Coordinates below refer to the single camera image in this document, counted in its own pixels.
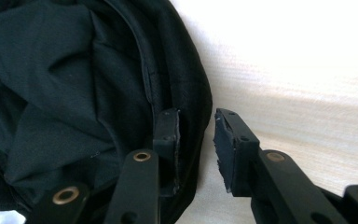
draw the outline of metal grommet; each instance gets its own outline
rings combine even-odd
[[[148,161],[152,156],[147,152],[138,152],[133,155],[135,161]]]
[[[72,202],[80,194],[80,191],[77,187],[68,187],[58,191],[53,196],[53,202],[58,205],[63,205],[66,203]]]
[[[276,152],[270,152],[267,154],[267,158],[270,161],[284,161],[284,156]]]

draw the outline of rivet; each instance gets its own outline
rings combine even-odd
[[[284,161],[284,156],[276,152],[270,152],[267,154],[267,158],[270,161]]]
[[[135,161],[148,161],[152,156],[147,152],[138,152],[133,155]]]
[[[57,205],[63,205],[66,203],[72,202],[74,199],[76,199],[80,194],[80,191],[77,187],[68,187],[66,189],[62,189],[58,191],[53,196],[53,202]]]

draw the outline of black metal arm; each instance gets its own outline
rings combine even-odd
[[[217,109],[219,170],[234,197],[252,197],[257,223],[358,223],[358,186],[341,199],[313,185],[296,163],[259,141],[235,112]]]

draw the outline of black bag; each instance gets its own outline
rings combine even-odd
[[[115,182],[123,160],[180,110],[178,192],[191,203],[212,96],[199,55],[167,0],[0,1],[0,211],[27,216],[50,189]]]

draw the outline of black fabric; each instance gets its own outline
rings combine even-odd
[[[181,188],[161,202],[161,221],[174,222],[194,197],[212,97],[173,6],[40,0],[10,7],[0,13],[0,170],[13,192],[0,192],[32,208],[63,181],[96,189],[117,179],[125,156],[153,135],[158,113],[176,107]]]

